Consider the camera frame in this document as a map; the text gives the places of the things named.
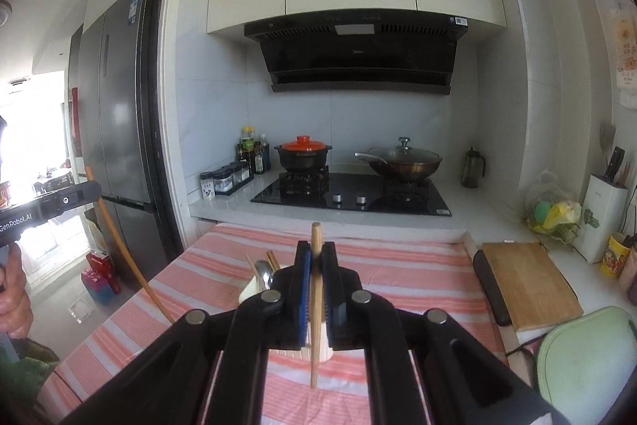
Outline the person's left hand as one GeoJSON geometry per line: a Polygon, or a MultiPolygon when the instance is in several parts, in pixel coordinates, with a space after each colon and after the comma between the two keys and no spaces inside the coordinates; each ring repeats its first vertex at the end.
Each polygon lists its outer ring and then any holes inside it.
{"type": "Polygon", "coordinates": [[[6,266],[1,269],[0,330],[11,339],[28,337],[33,323],[27,279],[21,266],[21,248],[12,244],[6,266]]]}

